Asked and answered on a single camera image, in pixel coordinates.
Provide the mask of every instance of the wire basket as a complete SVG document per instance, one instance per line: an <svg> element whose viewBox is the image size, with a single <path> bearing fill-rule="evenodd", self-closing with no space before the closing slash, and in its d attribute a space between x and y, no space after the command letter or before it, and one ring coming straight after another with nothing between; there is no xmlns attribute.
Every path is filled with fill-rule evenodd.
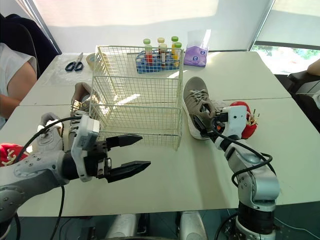
<svg viewBox="0 0 320 240"><path fill-rule="evenodd" d="M159 52L154 47L152 60L148 54L137 46L96 48L89 114L100 121L101 139L131 133L143 137L140 144L177 149L182 132L183 50Z"/></svg>

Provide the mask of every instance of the floor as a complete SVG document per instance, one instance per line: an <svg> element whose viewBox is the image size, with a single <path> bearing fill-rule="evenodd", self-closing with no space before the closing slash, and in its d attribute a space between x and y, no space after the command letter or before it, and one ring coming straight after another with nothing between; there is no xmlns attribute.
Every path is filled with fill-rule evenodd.
<svg viewBox="0 0 320 240"><path fill-rule="evenodd" d="M221 220L235 213L234 209L201 210L199 211L209 240L214 238ZM320 236L320 201L302 204L278 206L275 216L283 222L299 228L306 228L317 236ZM77 240L81 235L82 228L95 226L98 239L103 239L115 216L94 216L92 218L62 218L55 240ZM150 236L177 239L176 236L176 213L159 212L150 214ZM55 217L21 217L21 240L48 240L56 224ZM68 221L59 238L61 226ZM315 240L316 238L304 231L293 230L275 221L280 227L276 232L276 240ZM12 229L7 240L16 239L16 226L12 223ZM220 234L220 240L227 239Z"/></svg>

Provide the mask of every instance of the window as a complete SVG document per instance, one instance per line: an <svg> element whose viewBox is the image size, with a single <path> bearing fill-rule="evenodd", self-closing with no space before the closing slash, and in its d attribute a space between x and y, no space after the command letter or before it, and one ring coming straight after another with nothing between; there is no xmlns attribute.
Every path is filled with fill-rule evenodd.
<svg viewBox="0 0 320 240"><path fill-rule="evenodd" d="M320 59L320 50L284 46L254 45L265 65L273 74L288 75L307 70L308 66Z"/></svg>

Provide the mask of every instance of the green cap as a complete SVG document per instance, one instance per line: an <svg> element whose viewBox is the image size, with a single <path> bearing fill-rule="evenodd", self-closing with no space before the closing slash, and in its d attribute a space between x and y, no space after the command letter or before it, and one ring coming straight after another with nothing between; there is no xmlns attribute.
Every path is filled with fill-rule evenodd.
<svg viewBox="0 0 320 240"><path fill-rule="evenodd" d="M149 38L145 38L145 39L143 39L143 43L144 43L144 44L150 44L151 41L150 41Z"/></svg>
<svg viewBox="0 0 320 240"><path fill-rule="evenodd" d="M181 42L178 42L178 41L174 44L174 47L177 49L181 48L181 46L182 46Z"/></svg>
<svg viewBox="0 0 320 240"><path fill-rule="evenodd" d="M158 37L158 43L163 44L165 42L165 39L163 37Z"/></svg>
<svg viewBox="0 0 320 240"><path fill-rule="evenodd" d="M171 37L172 42L178 42L179 38L177 36Z"/></svg>

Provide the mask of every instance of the shoe sole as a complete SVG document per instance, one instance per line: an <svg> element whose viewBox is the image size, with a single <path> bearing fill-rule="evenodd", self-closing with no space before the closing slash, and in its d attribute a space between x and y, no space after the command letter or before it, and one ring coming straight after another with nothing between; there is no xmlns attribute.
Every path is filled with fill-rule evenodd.
<svg viewBox="0 0 320 240"><path fill-rule="evenodd" d="M188 112L187 105L186 105L184 99L182 99L182 107L183 107L183 110L184 110L186 117L188 119L189 132L190 132L191 136L194 137L195 139L198 139L198 140L210 139L209 137L202 137L200 134L200 131L195 127L194 123L191 120L191 117Z"/></svg>

